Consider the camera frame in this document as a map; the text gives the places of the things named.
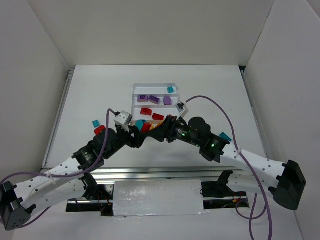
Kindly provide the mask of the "red curved lego brick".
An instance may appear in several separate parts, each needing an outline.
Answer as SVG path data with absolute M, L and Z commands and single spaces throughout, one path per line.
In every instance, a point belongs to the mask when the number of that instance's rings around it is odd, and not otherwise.
M 161 121 L 163 120 L 165 117 L 161 114 L 158 114 L 158 113 L 153 113 L 152 115 L 152 119 L 153 120 L 156 120 L 156 121 Z

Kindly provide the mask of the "purple sloped lego brick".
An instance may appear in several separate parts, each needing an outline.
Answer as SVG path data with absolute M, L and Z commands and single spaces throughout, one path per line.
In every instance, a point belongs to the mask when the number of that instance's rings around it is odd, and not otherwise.
M 161 99 L 158 98 L 158 97 L 156 97 L 156 96 L 149 95 L 149 96 L 148 96 L 148 101 L 151 102 L 151 103 L 153 103 L 153 104 L 156 104 L 156 105 L 157 105 L 157 104 L 160 103 Z

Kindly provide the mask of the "red two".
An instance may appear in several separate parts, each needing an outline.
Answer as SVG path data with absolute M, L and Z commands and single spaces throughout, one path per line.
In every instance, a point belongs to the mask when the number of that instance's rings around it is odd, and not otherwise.
M 106 127 L 104 125 L 100 125 L 99 127 L 97 127 L 95 130 L 94 130 L 94 134 L 95 135 L 99 135 L 100 132 L 102 132 L 103 130 L 105 130 Z

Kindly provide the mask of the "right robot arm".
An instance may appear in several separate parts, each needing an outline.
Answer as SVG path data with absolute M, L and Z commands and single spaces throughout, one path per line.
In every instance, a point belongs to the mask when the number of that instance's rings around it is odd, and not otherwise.
M 191 144 L 199 148 L 200 155 L 207 161 L 247 172 L 248 175 L 232 171 L 222 174 L 223 184 L 234 192 L 259 194 L 259 185 L 262 185 L 265 194 L 278 205 L 292 211 L 298 209 L 307 181 L 299 164 L 293 160 L 274 161 L 236 148 L 234 143 L 213 134 L 201 117 L 193 117 L 185 125 L 167 116 L 148 135 L 159 142 L 180 140 Z

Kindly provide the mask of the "small teal lego brick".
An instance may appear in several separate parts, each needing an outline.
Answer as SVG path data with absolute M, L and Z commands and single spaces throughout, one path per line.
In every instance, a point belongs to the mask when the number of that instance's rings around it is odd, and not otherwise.
M 98 120 L 94 120 L 92 122 L 92 125 L 93 125 L 94 128 L 98 128 L 101 124 L 100 124 L 100 122 Z

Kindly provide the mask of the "teal rounded lego brick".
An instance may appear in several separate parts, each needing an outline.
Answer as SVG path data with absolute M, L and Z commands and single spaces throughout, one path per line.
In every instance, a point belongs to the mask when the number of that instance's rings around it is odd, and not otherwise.
M 144 123 L 146 123 L 147 121 L 145 119 L 138 119 L 136 122 L 135 122 L 135 126 L 138 128 L 139 131 L 142 130 L 143 128 L 143 125 Z

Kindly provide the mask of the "red cloud lego brick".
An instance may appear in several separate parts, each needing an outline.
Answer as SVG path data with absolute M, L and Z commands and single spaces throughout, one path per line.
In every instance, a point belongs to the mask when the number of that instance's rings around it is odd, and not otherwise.
M 152 126 L 153 126 L 153 125 L 152 125 L 151 123 L 149 123 L 149 122 L 144 122 L 140 131 L 141 131 L 142 133 L 147 133 L 147 132 L 149 132 L 149 131 L 151 130 Z

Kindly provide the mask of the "teal lego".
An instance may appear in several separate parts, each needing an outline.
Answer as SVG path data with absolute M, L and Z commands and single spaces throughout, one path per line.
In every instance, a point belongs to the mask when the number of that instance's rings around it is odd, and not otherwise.
M 167 87 L 167 92 L 169 94 L 174 93 L 174 88 L 172 86 Z

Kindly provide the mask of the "yellow rounded lego brick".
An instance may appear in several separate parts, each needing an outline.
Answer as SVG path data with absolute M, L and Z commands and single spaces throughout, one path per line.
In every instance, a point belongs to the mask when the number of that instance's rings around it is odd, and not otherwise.
M 154 125 L 153 128 L 158 128 L 159 126 L 161 126 L 163 124 L 164 121 L 160 121 L 158 124 Z

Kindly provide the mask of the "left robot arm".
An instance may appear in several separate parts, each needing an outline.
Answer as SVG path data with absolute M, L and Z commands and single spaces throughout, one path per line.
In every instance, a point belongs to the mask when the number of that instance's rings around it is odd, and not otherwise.
M 29 172 L 31 179 L 13 184 L 11 174 L 0 183 L 0 222 L 6 231 L 23 228 L 34 214 L 74 198 L 91 198 L 98 184 L 91 172 L 125 146 L 140 148 L 147 138 L 136 126 L 104 128 L 65 162 L 44 173 Z

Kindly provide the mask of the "purple flower lego brick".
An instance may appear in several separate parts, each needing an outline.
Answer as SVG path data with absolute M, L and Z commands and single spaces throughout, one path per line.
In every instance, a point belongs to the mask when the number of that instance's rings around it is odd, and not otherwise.
M 163 104 L 165 106 L 172 105 L 172 99 L 168 95 L 164 96 L 163 97 Z

